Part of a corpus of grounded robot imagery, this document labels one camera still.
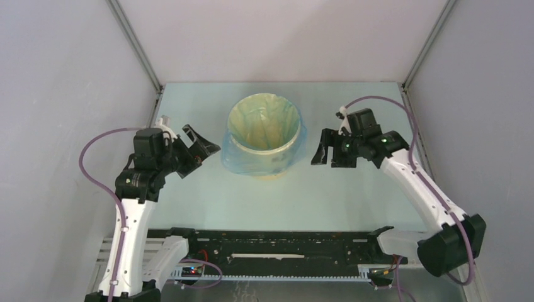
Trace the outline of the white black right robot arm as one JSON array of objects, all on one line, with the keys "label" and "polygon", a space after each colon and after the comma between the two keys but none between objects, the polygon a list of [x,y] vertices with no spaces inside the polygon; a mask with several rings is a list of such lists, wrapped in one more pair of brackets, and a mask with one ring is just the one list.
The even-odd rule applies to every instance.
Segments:
[{"label": "white black right robot arm", "polygon": [[336,116],[339,129],[322,130],[313,165],[355,168],[359,158],[372,162],[393,179],[421,217],[426,231],[407,232],[391,226],[375,230],[376,240],[366,246],[367,257],[382,263],[390,255],[417,260],[433,276],[441,277],[476,259],[487,224],[478,214],[469,216],[420,168],[409,144],[396,131],[384,133],[373,111],[365,108]]}]

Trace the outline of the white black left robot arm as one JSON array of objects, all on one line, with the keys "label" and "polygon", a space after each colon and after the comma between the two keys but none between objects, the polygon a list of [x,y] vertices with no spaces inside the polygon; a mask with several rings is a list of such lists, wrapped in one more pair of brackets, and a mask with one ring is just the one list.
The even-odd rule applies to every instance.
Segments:
[{"label": "white black left robot arm", "polygon": [[160,301],[162,289],[178,262],[191,262],[199,254],[199,245],[195,241],[171,235],[147,266],[142,265],[149,222],[166,176],[176,173],[185,178],[221,148],[203,138],[190,125],[183,127],[191,140],[190,146],[166,125],[135,127],[132,131],[135,132],[134,151],[117,176],[114,190],[90,176],[84,167],[84,156],[89,147],[114,134],[114,130],[94,137],[79,156],[83,175],[112,197],[116,209],[106,271],[98,290],[87,294],[85,301]]}]

